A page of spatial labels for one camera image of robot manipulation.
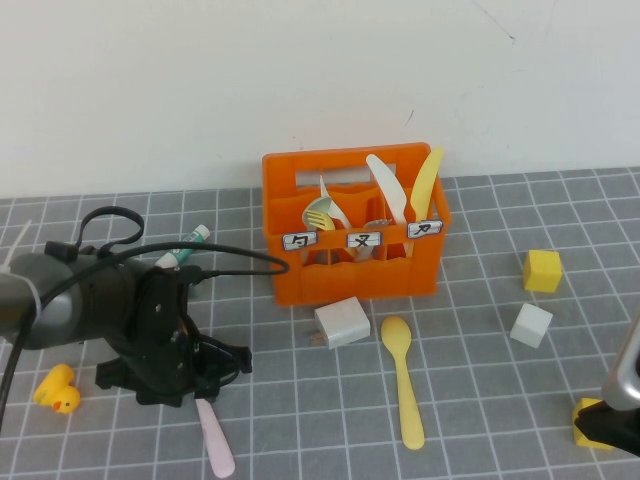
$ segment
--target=yellow rubber duck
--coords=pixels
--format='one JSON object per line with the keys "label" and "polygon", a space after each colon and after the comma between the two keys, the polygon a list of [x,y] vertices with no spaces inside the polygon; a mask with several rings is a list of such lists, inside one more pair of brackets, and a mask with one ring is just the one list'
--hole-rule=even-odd
{"label": "yellow rubber duck", "polygon": [[73,370],[68,365],[56,365],[44,377],[33,394],[38,405],[48,405],[56,413],[71,413],[80,405],[80,392],[70,385]]}

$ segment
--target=crate label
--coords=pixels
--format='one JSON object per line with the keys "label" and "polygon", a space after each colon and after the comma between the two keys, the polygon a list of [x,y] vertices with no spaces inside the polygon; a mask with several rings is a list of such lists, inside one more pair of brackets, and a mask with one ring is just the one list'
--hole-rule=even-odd
{"label": "crate label", "polygon": [[300,250],[314,243],[318,243],[318,234],[316,232],[289,233],[282,236],[282,245],[288,252]]}
{"label": "crate label", "polygon": [[420,238],[425,235],[435,235],[442,231],[440,220],[424,220],[422,222],[407,225],[407,238]]}
{"label": "crate label", "polygon": [[376,247],[382,245],[382,232],[350,233],[347,247]]}

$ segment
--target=wire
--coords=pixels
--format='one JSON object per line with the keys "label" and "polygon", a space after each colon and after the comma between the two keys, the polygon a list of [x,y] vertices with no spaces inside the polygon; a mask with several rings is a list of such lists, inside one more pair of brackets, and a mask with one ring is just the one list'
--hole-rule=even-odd
{"label": "wire", "polygon": [[[128,260],[133,257],[137,257],[138,255],[143,255],[145,253],[152,253],[164,250],[173,250],[173,249],[190,249],[190,250],[204,250],[210,252],[223,252],[230,253],[232,255],[241,255],[244,257],[256,258],[258,260],[264,260],[269,263],[275,263],[279,265],[281,268],[278,270],[204,270],[203,271],[203,279],[213,278],[218,276],[237,276],[237,275],[281,275],[283,273],[287,273],[289,271],[289,264],[284,260],[280,260],[279,258],[272,257],[270,255],[266,255],[260,252],[254,252],[252,250],[245,250],[244,248],[237,247],[229,247],[226,245],[216,245],[214,243],[193,243],[193,242],[163,242],[163,243],[155,243],[152,245],[143,245],[140,247],[130,248],[129,250],[125,250],[120,253],[114,253],[109,255],[108,257],[100,258],[96,263],[90,265],[89,267],[80,270],[75,273],[73,276],[68,279],[60,282],[58,285],[53,287],[47,293],[40,297],[40,302],[42,304],[42,311],[49,305],[53,299],[55,299],[58,295],[66,291],[67,289],[73,287],[75,284],[81,282],[82,280],[94,275],[95,273],[100,272],[106,268],[109,268],[114,265],[121,264],[125,260]],[[13,376],[16,371],[16,367],[18,365],[18,360],[20,358],[20,354],[24,349],[24,346],[27,343],[29,335],[31,334],[31,328],[33,327],[33,323],[36,321],[36,312],[33,305],[25,310],[22,315],[20,332],[18,333],[16,340],[13,344],[13,348],[11,349],[11,353],[9,354],[9,359],[7,360],[7,366],[5,368],[4,376],[2,377],[2,382],[0,383],[0,432],[2,431],[2,420],[4,419],[4,413],[7,407],[7,401],[9,399],[9,389],[11,387],[11,381],[13,380]]]}

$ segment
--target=white cube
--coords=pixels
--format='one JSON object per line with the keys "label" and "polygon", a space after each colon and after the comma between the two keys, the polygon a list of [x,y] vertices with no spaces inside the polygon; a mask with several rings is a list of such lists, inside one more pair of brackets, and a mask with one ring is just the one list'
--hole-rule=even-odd
{"label": "white cube", "polygon": [[513,325],[509,336],[525,345],[538,348],[545,333],[547,333],[552,317],[551,313],[525,303],[520,309],[516,323]]}
{"label": "white cube", "polygon": [[316,308],[316,325],[329,348],[371,335],[371,324],[356,297]]}

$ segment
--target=yellow cube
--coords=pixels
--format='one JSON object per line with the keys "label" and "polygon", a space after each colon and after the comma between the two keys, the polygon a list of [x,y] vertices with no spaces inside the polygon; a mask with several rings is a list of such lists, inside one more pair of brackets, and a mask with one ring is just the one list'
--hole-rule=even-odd
{"label": "yellow cube", "polygon": [[560,254],[546,250],[529,250],[522,274],[525,290],[555,292],[562,278]]}
{"label": "yellow cube", "polygon": [[579,447],[591,447],[591,448],[599,448],[601,450],[613,450],[611,445],[607,445],[606,443],[594,442],[589,440],[584,433],[580,431],[578,427],[575,426],[574,422],[576,418],[578,418],[578,412],[583,408],[590,407],[591,405],[600,402],[595,398],[582,398],[576,405],[576,408],[573,410],[573,420],[571,425],[573,425],[573,440],[576,442],[576,445]]}

